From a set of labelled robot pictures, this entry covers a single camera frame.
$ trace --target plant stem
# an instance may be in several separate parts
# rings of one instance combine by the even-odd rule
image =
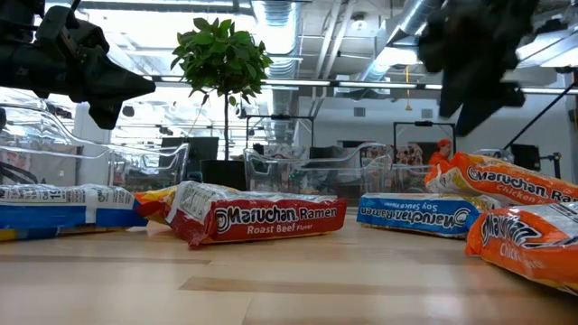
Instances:
[[[225,161],[228,160],[228,93],[225,96]]]

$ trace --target blue ramen package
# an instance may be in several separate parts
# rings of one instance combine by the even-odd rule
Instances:
[[[482,212],[502,207],[486,196],[371,193],[359,201],[358,222],[373,228],[464,238]]]
[[[145,226],[137,205],[118,187],[0,185],[0,241]]]

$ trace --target chicken ramen package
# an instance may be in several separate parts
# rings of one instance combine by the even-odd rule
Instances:
[[[244,192],[194,181],[169,192],[156,202],[145,202],[138,212],[145,218],[163,216],[191,247],[337,231],[347,209],[345,200],[334,197]]]
[[[0,185],[0,241],[146,226],[137,205],[118,187]]]
[[[502,206],[486,196],[371,193],[359,201],[358,222],[373,228],[465,238],[483,211]]]
[[[484,213],[470,230],[466,254],[578,294],[578,203]]]
[[[532,172],[499,159],[457,153],[425,176],[434,193],[488,195],[512,205],[536,205],[578,200],[578,186]]]

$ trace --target orange ramen package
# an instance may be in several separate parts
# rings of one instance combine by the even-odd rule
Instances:
[[[578,295],[578,203],[485,212],[470,230],[466,254]]]
[[[434,193],[488,195],[512,205],[578,200],[578,186],[487,156],[457,153],[425,176]]]
[[[191,247],[337,231],[347,209],[345,200],[334,197],[244,192],[194,181],[164,194],[155,193],[160,200],[143,203],[137,212],[162,217]]]

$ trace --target wooden tabletop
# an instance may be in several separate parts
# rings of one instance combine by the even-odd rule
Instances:
[[[463,253],[360,227],[207,246],[170,229],[0,244],[0,324],[578,324],[578,299]]]

